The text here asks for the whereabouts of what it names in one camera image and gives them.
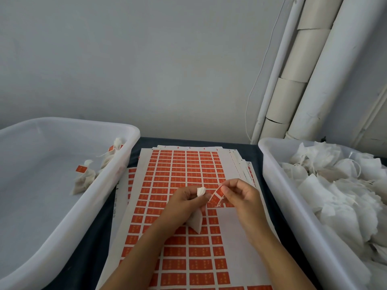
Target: electrical cord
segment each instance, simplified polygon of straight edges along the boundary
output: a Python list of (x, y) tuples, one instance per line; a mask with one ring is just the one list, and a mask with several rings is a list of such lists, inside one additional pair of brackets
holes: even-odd
[(278, 19), (279, 19), (279, 15), (281, 15), (282, 8), (284, 7), (285, 1), (286, 1), (286, 0), (284, 0), (284, 1), (282, 2), (282, 6), (281, 6), (281, 9), (279, 10), (279, 13), (278, 13), (276, 22), (274, 23), (273, 29), (271, 30), (270, 40), (269, 40), (269, 43), (268, 43), (268, 46), (267, 46), (267, 49), (266, 49), (266, 52), (265, 52), (265, 55), (264, 55), (264, 59), (263, 59), (263, 61), (262, 61), (261, 68), (259, 69), (257, 79), (255, 80), (255, 83), (254, 83), (254, 85), (253, 85), (253, 88), (251, 89), (251, 92), (249, 93), (249, 96), (247, 97), (246, 111), (244, 112), (244, 127), (245, 127), (245, 129), (246, 129), (246, 135), (247, 135), (247, 137), (249, 138), (250, 141), (251, 141), (251, 138), (250, 138), (250, 136), (249, 136), (249, 133), (247, 132), (247, 108), (249, 107), (250, 96), (251, 96), (251, 94), (252, 94), (252, 92), (253, 92), (253, 90), (254, 90), (255, 85), (257, 84), (259, 75), (261, 74), (262, 68), (263, 68), (263, 66), (264, 66), (265, 58), (266, 58), (266, 55), (267, 55), (267, 53), (268, 53), (268, 49), (270, 48), (271, 40), (273, 39), (274, 29), (276, 28), (276, 25), (277, 25), (277, 22), (278, 22)]

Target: person's left hand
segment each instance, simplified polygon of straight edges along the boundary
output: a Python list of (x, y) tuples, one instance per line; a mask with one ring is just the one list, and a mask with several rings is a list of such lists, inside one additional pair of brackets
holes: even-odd
[(202, 211), (206, 209), (206, 203), (211, 194), (197, 197), (197, 188), (200, 186), (180, 187), (169, 199), (157, 222), (161, 224), (170, 235), (184, 224), (190, 215), (198, 208)]

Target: white wall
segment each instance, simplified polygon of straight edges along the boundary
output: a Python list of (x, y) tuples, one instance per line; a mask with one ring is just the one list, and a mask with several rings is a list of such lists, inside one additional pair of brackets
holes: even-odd
[(317, 140), (326, 136), (329, 143), (350, 146), (355, 128), (386, 83), (387, 9), (362, 50)]
[[(248, 143), (247, 96), (282, 1), (0, 0), (0, 128), (60, 116)], [(250, 134), (290, 9), (250, 98)]]

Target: white plastic bin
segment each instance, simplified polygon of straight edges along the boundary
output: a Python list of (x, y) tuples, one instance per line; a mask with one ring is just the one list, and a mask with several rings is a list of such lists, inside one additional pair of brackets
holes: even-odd
[[(303, 199), (293, 180), (279, 165), (289, 162), (300, 143), (312, 146), (312, 141), (264, 138), (259, 141), (263, 160), (263, 176), (282, 214), (288, 222), (322, 287), (326, 290), (366, 290), (332, 244), (320, 221)], [(351, 148), (341, 146), (344, 156)]]
[[(99, 170), (116, 137), (125, 144), (83, 194), (75, 171)], [(64, 267), (128, 165), (140, 137), (126, 124), (39, 118), (0, 130), (0, 289), (41, 289)]]

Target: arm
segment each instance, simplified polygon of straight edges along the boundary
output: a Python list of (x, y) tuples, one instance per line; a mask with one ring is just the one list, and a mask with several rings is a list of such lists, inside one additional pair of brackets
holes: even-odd
[(276, 290), (315, 290), (313, 284), (271, 231), (259, 191), (240, 179), (227, 180), (221, 188), (235, 206), (247, 239), (257, 250)]
[(159, 218), (141, 236), (101, 290), (147, 289), (165, 240), (196, 209), (205, 209), (210, 194), (196, 197), (197, 187), (182, 187), (172, 195)]

